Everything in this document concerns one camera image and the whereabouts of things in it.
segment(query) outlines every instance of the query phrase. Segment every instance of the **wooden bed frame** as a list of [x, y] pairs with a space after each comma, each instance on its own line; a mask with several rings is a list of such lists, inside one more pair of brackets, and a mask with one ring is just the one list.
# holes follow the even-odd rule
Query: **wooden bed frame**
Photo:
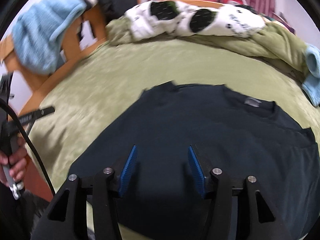
[[[196, 5], [199, 7], [219, 8], [222, 4], [202, 0], [180, 0], [185, 3]], [[77, 29], [81, 22], [89, 21], [96, 35], [97, 42], [87, 47], [80, 49]], [[8, 72], [20, 71], [33, 94], [25, 104], [19, 115], [33, 111], [39, 107], [45, 96], [55, 88], [75, 67], [76, 63], [82, 58], [92, 53], [99, 45], [107, 41], [108, 36], [105, 30], [106, 22], [98, 5], [84, 12], [81, 17], [77, 18], [67, 29], [63, 41], [62, 49], [64, 50], [66, 63], [61, 66], [52, 75], [39, 75], [32, 73], [26, 67], [22, 66], [14, 51], [14, 45], [11, 35], [8, 35], [0, 43], [0, 59], [3, 59]], [[29, 160], [27, 174], [24, 182], [26, 188], [36, 195], [50, 201], [52, 199], [51, 191], [45, 181], [39, 175], [34, 164]]]

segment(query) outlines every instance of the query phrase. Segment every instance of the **blue gripper pad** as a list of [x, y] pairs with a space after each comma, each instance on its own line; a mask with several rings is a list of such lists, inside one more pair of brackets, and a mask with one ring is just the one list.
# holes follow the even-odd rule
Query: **blue gripper pad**
[[205, 196], [205, 187], [204, 187], [204, 175], [202, 169], [197, 160], [196, 154], [193, 151], [193, 148], [189, 146], [188, 149], [188, 162], [191, 169], [192, 177], [196, 184], [196, 190], [201, 195], [202, 198]]
[[127, 159], [126, 164], [124, 165], [124, 168], [122, 170], [122, 173], [120, 175], [120, 181], [119, 181], [119, 196], [122, 197], [124, 193], [128, 189], [128, 185], [131, 179], [131, 176], [133, 174], [134, 168], [137, 163], [137, 147], [134, 145], [129, 157]]

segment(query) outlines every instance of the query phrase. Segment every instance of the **shirt tag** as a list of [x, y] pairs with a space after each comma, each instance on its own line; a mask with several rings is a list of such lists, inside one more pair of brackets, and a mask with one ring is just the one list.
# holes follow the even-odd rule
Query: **shirt tag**
[[255, 98], [246, 98], [244, 103], [249, 106], [259, 107], [259, 104], [261, 103], [261, 101], [255, 99]]

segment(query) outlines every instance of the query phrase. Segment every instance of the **human hand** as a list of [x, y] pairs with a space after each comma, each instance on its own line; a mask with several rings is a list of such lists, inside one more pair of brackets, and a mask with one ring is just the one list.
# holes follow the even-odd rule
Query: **human hand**
[[[0, 164], [7, 165], [8, 161], [12, 165], [9, 174], [14, 179], [14, 181], [18, 182], [23, 179], [26, 174], [26, 166], [27, 166], [27, 150], [24, 147], [25, 140], [22, 137], [18, 137], [18, 145], [19, 149], [13, 153], [9, 159], [7, 155], [5, 155], [2, 151], [0, 151]], [[7, 178], [5, 177], [2, 166], [0, 166], [0, 182], [9, 187], [7, 182]]]

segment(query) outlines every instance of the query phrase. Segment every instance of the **black cable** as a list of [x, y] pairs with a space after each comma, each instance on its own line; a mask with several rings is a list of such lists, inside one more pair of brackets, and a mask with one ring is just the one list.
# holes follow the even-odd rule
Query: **black cable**
[[51, 183], [51, 180], [49, 178], [49, 175], [45, 169], [45, 166], [36, 150], [36, 148], [34, 147], [34, 145], [32, 144], [31, 140], [29, 139], [28, 135], [26, 134], [26, 131], [24, 130], [23, 126], [21, 125], [18, 116], [16, 115], [16, 113], [13, 111], [13, 109], [3, 100], [0, 98], [0, 108], [2, 108], [11, 118], [12, 120], [16, 123], [17, 128], [19, 129], [22, 137], [25, 139], [26, 143], [28, 144], [28, 146], [30, 147], [31, 151], [33, 152], [33, 154], [36, 157], [36, 160], [38, 161], [40, 168], [44, 174], [44, 177], [49, 185], [49, 188], [52, 192], [52, 195], [54, 196], [56, 194], [56, 192], [54, 191], [53, 185]]

